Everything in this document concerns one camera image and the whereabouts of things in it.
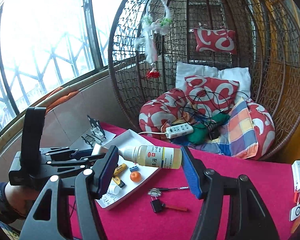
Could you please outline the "person left forearm sleeve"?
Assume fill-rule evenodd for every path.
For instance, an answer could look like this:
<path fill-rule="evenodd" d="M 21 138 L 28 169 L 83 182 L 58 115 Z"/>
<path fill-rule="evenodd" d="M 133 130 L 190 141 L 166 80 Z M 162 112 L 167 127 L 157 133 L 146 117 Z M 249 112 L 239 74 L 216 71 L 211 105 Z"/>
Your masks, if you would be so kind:
<path fill-rule="evenodd" d="M 21 231 L 11 227 L 10 224 L 18 219 L 24 219 L 25 216 L 8 203 L 5 194 L 6 185 L 7 183 L 0 182 L 0 239 L 19 239 Z"/>

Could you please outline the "person left hand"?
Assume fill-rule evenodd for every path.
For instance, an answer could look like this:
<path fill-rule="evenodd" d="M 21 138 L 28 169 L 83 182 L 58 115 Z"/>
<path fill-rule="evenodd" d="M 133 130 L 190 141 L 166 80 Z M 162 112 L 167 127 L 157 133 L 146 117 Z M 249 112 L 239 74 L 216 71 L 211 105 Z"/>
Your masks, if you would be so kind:
<path fill-rule="evenodd" d="M 10 206 L 22 216 L 28 213 L 29 202 L 35 201 L 40 191 L 24 185 L 11 185 L 10 182 L 5 186 L 5 196 Z"/>

